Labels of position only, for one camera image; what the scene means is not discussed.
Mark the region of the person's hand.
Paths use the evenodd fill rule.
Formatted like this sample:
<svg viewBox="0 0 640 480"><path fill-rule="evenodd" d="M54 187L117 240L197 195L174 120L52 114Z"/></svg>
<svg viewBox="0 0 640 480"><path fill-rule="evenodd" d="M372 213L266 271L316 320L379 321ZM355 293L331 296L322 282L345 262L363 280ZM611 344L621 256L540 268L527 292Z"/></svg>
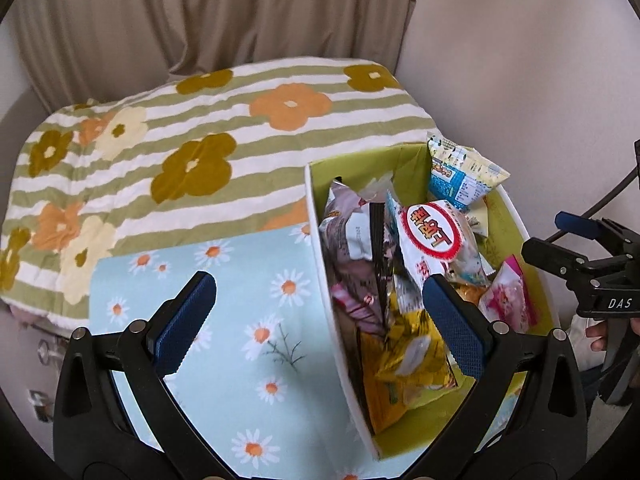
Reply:
<svg viewBox="0 0 640 480"><path fill-rule="evenodd" d="M631 318L629 324L632 331L639 335L640 318ZM608 320L598 321L593 326L587 327L585 335L591 340L590 348L593 351L604 351L608 345Z"/></svg>

